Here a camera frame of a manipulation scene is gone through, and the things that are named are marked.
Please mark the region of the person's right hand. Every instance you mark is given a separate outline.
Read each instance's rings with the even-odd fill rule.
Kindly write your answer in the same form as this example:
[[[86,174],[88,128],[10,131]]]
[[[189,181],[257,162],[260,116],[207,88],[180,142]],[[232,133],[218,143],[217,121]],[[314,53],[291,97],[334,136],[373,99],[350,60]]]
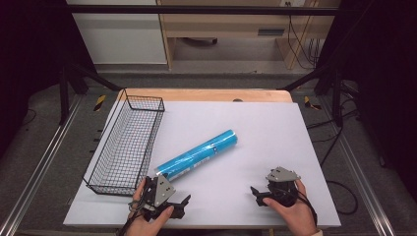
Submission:
[[[283,218],[294,236],[322,236],[322,231],[315,223],[312,210],[301,200],[291,207],[283,206],[271,198],[264,198],[263,202]]]

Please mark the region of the blue wrapped roll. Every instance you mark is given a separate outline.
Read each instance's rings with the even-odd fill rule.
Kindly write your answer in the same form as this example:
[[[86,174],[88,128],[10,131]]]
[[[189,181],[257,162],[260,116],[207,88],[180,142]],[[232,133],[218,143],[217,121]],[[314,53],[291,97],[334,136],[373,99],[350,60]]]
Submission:
[[[168,181],[172,181],[210,160],[212,157],[234,147],[237,142],[238,137],[236,133],[233,130],[227,130],[155,167],[155,174],[164,175]]]

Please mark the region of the person's left hand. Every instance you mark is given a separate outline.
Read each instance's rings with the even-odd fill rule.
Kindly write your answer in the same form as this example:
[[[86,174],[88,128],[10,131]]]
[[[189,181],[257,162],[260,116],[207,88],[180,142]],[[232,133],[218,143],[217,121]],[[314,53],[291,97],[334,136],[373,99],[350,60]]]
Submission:
[[[141,198],[145,184],[146,179],[144,179],[138,186],[135,194],[133,195],[133,202],[137,202]],[[168,207],[157,219],[150,222],[146,221],[142,215],[135,216],[133,222],[127,229],[125,236],[157,236],[162,226],[164,226],[170,218],[173,210],[173,206]]]

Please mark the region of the white cabinet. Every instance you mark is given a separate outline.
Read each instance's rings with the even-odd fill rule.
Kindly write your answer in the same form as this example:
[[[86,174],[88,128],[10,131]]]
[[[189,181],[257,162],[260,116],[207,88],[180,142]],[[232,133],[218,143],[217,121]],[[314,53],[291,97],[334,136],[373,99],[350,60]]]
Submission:
[[[94,64],[165,64],[158,14],[73,15]]]

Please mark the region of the black metal stand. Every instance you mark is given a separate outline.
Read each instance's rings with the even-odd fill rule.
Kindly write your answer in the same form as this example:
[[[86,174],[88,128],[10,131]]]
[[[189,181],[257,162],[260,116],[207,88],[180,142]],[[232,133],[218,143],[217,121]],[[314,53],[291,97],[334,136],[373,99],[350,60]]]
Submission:
[[[70,116],[70,104],[68,86],[71,86],[76,94],[85,94],[89,87],[85,78],[93,79],[95,82],[113,91],[118,91],[121,87],[107,81],[97,72],[89,70],[78,64],[66,64],[59,73],[59,91],[61,104],[60,125],[63,125]]]
[[[336,66],[325,63],[323,66],[316,68],[314,71],[303,76],[301,79],[284,86],[283,88],[279,88],[279,90],[293,91],[312,79],[319,80],[314,88],[316,95],[324,95],[329,89],[332,89],[331,118],[337,127],[342,127],[343,119],[340,108],[342,74]]]

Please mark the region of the white table mat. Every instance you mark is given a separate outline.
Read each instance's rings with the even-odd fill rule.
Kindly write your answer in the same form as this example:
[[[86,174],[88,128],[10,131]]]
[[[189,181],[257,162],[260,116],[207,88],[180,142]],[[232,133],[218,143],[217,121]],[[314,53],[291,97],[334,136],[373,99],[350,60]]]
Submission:
[[[258,206],[250,187],[265,189],[278,166],[294,171],[323,228],[340,224],[300,109],[288,102],[166,101],[153,144],[154,168],[217,135],[233,130],[237,144],[173,180],[177,203],[191,195],[182,219],[170,228],[268,228],[282,219]],[[82,184],[64,220],[67,226],[116,227],[124,224],[130,196],[99,195]]]

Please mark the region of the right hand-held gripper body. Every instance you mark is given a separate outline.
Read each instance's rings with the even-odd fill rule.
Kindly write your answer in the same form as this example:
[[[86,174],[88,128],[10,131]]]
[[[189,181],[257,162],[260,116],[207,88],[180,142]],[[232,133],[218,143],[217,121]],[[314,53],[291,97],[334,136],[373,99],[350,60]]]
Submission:
[[[285,207],[292,207],[298,197],[298,189],[295,181],[300,176],[293,171],[281,166],[274,168],[266,177],[271,197]]]

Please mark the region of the black curtain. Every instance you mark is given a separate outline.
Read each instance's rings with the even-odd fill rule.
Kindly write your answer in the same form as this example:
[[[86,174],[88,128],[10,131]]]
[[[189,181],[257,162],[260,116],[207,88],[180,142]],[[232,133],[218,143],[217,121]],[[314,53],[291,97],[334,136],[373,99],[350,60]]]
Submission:
[[[341,0],[363,10],[339,72],[359,87],[370,133],[417,202],[417,0]]]
[[[67,0],[0,0],[0,157],[30,97],[59,83],[72,64],[95,67]]]

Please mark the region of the wooden desk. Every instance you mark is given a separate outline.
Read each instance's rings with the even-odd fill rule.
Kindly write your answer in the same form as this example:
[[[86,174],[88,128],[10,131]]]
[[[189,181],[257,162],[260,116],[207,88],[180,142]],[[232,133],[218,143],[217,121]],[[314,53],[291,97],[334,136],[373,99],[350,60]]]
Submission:
[[[341,0],[156,0],[159,6],[251,6],[294,8],[337,8]],[[273,38],[288,69],[307,50],[308,39],[323,41],[332,16],[196,15],[161,14],[166,52],[173,55],[173,40],[189,38]]]

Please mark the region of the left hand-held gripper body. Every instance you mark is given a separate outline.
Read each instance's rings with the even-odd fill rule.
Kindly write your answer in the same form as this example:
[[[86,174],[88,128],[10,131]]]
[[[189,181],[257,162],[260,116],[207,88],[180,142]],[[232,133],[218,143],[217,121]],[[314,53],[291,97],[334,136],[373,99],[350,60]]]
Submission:
[[[168,199],[175,193],[174,187],[164,175],[146,177],[143,192],[143,216],[146,220],[157,219],[168,207]]]

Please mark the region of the aluminium rail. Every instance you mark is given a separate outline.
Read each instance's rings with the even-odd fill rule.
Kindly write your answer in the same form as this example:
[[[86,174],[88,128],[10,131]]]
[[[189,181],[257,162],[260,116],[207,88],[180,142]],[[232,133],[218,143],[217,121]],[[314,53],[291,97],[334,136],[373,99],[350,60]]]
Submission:
[[[369,179],[361,168],[351,145],[344,135],[344,131],[347,130],[347,126],[343,124],[344,119],[348,116],[349,112],[356,113],[353,102],[349,99],[344,99],[337,105],[337,108],[341,110],[340,123],[342,125],[338,127],[336,124],[332,124],[331,126],[336,132],[336,146],[341,157],[344,159],[344,166],[347,168],[345,173],[342,174],[342,177],[346,177],[354,183],[353,195],[357,200],[358,206],[354,213],[341,213],[339,215],[342,221],[346,221],[346,224],[342,224],[342,226],[347,229],[352,229],[354,226],[368,223],[369,227],[373,230],[373,235],[395,236],[393,227]]]
[[[69,114],[64,119],[64,122],[56,129],[45,152],[43,153],[40,161],[31,174],[25,188],[23,189],[8,217],[0,227],[0,236],[14,236],[45,176],[45,173],[53,161],[56,152],[60,148],[62,141],[64,140],[83,99],[84,97],[82,95],[76,94],[74,96],[73,102],[70,106]]]

